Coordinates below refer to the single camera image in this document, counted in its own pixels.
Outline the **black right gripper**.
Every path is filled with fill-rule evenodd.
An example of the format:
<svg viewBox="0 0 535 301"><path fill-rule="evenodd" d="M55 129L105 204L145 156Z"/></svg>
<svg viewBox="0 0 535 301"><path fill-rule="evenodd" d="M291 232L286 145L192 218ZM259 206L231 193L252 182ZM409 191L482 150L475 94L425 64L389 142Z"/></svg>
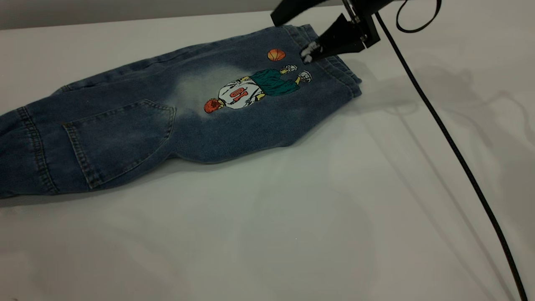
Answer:
<svg viewBox="0 0 535 301"><path fill-rule="evenodd" d="M274 26L282 26L326 0L282 0L271 12ZM359 53L380 41L372 16L390 4L391 0L344 0L349 14L340 15L329 28L301 50L305 64L331 56Z"/></svg>

